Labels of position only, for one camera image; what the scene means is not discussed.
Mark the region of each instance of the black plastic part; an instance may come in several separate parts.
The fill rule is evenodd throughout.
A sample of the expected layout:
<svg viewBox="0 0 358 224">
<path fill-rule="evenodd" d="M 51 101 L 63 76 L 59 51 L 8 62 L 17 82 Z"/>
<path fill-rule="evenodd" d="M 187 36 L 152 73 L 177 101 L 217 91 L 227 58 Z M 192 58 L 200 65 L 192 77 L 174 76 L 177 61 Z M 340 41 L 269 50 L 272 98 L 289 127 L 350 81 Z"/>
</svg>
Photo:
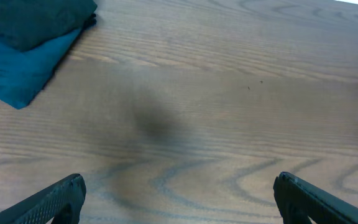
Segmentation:
<svg viewBox="0 0 358 224">
<path fill-rule="evenodd" d="M 358 208 L 307 183 L 282 172 L 274 182 L 274 198 L 284 224 L 357 223 Z"/>
<path fill-rule="evenodd" d="M 80 174 L 72 174 L 35 195 L 0 212 L 0 224 L 78 224 L 86 187 Z"/>
</svg>

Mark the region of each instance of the folded cloth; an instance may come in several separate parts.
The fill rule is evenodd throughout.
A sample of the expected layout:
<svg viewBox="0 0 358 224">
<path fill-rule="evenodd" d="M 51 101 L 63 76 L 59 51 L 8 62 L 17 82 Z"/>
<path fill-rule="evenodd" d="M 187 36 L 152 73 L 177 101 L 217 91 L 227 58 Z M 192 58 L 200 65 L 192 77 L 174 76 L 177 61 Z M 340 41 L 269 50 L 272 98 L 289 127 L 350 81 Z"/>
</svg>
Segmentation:
<svg viewBox="0 0 358 224">
<path fill-rule="evenodd" d="M 92 22 L 96 21 L 92 19 L 85 25 L 90 26 Z M 0 100 L 16 109 L 27 106 L 81 31 L 82 28 L 75 29 L 27 52 L 0 43 Z"/>
<path fill-rule="evenodd" d="M 0 0 L 0 41 L 26 51 L 80 28 L 93 0 Z"/>
</svg>

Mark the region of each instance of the wooden surface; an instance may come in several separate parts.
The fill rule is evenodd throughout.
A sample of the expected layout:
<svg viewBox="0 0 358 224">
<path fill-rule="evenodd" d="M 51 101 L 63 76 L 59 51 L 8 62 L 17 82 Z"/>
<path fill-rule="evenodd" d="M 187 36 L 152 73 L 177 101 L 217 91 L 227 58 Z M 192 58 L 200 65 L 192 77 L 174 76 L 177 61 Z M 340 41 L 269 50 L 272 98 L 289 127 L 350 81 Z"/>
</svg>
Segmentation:
<svg viewBox="0 0 358 224">
<path fill-rule="evenodd" d="M 358 206 L 358 6 L 98 1 L 55 78 L 0 102 L 0 211 L 68 174 L 81 223 L 282 223 L 282 170 Z"/>
</svg>

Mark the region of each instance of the dark green cloth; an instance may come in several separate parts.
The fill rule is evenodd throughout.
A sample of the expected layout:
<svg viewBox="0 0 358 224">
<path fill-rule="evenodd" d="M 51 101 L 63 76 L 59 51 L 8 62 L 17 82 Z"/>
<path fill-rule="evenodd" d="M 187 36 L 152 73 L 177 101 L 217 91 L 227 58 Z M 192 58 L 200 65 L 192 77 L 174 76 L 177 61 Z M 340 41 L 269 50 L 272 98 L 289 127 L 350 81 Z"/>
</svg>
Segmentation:
<svg viewBox="0 0 358 224">
<path fill-rule="evenodd" d="M 0 41 L 26 51 L 83 26 L 93 0 L 0 0 Z"/>
</svg>

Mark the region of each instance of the wooden table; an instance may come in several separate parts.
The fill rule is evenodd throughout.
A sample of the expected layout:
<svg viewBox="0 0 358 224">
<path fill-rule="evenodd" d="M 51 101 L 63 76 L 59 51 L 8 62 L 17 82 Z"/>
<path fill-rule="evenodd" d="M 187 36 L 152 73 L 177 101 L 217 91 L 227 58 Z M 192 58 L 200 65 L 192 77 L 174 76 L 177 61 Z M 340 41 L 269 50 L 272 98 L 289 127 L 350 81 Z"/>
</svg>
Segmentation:
<svg viewBox="0 0 358 224">
<path fill-rule="evenodd" d="M 290 171 L 358 206 L 358 5 L 100 0 L 55 78 L 0 102 L 0 211 L 81 173 L 81 223 L 282 223 Z"/>
</svg>

